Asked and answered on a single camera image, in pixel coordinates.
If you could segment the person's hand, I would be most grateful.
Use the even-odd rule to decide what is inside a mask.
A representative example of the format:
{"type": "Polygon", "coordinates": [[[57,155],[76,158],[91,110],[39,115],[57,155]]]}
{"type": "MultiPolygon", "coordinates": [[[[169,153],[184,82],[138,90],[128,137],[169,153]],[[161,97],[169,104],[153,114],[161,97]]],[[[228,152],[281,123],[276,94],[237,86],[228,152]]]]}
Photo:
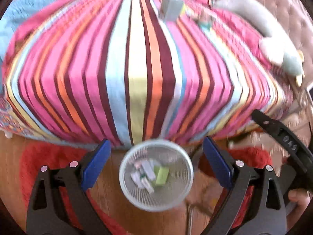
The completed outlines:
{"type": "Polygon", "coordinates": [[[300,219],[311,199],[308,192],[303,188],[290,190],[288,199],[296,204],[293,211],[287,216],[287,229],[290,230],[300,219]]]}

